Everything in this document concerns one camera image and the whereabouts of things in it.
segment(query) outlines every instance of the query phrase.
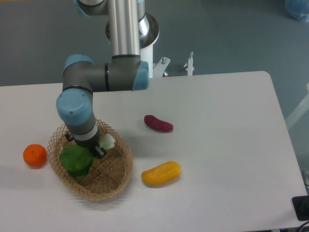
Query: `woven basket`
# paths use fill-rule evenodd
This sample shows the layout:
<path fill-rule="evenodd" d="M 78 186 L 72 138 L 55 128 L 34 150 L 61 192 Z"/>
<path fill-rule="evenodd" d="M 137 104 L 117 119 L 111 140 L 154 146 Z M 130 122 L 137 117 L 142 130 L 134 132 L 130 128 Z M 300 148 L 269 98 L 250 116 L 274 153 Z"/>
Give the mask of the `woven basket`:
<path fill-rule="evenodd" d="M 49 163 L 62 181 L 62 183 L 79 195 L 88 200 L 104 200 L 115 196 L 127 185 L 133 167 L 132 154 L 125 141 L 109 125 L 97 120 L 101 136 L 106 133 L 115 138 L 115 147 L 107 150 L 107 155 L 97 159 L 89 175 L 75 180 L 68 175 L 68 172 L 61 166 L 59 155 L 62 149 L 68 144 L 65 134 L 68 128 L 62 125 L 57 129 L 49 141 L 47 148 Z"/>

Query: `red sweet potato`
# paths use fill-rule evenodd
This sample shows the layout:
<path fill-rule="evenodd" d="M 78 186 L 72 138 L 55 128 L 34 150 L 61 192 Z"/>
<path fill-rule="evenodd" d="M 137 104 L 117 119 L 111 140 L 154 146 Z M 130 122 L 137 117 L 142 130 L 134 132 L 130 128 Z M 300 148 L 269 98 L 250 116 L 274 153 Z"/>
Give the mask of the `red sweet potato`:
<path fill-rule="evenodd" d="M 174 129 L 172 124 L 162 121 L 153 115 L 146 115 L 144 117 L 144 122 L 148 127 L 156 131 L 170 132 Z"/>

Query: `gray joint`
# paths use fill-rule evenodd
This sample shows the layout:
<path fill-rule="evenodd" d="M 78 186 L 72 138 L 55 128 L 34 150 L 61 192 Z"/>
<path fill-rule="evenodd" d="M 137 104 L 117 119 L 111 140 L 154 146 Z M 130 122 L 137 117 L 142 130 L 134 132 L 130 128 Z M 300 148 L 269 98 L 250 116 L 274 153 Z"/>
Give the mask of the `gray joint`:
<path fill-rule="evenodd" d="M 107 0 L 104 0 L 98 5 L 86 5 L 82 3 L 80 0 L 77 0 L 79 7 L 82 11 L 88 16 L 95 15 L 108 15 L 108 3 Z"/>
<path fill-rule="evenodd" d="M 132 90 L 140 56 L 113 57 L 108 64 L 108 83 L 110 91 Z"/>
<path fill-rule="evenodd" d="M 63 73 L 63 89 L 80 87 L 90 92 L 107 91 L 105 66 L 93 65 L 86 61 L 76 62 Z"/>

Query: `silver metal tube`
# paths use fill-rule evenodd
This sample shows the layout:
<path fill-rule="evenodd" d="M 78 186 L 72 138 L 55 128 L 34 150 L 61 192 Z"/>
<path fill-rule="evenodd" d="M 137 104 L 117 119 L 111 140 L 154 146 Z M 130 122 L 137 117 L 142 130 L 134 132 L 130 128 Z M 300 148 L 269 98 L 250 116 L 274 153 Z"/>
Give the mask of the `silver metal tube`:
<path fill-rule="evenodd" d="M 79 0 L 79 1 L 88 6 L 96 6 L 102 3 L 104 0 Z"/>
<path fill-rule="evenodd" d="M 136 0 L 108 0 L 112 54 L 139 55 L 139 25 Z"/>

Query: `yellow plastic fruit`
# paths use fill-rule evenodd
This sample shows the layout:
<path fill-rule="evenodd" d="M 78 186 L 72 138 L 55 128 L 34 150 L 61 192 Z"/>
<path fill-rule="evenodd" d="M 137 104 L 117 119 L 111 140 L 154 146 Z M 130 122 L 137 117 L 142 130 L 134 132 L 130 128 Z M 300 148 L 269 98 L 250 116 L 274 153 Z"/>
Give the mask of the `yellow plastic fruit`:
<path fill-rule="evenodd" d="M 180 165 L 175 161 L 168 161 L 141 174 L 145 184 L 158 186 L 166 184 L 179 177 Z"/>

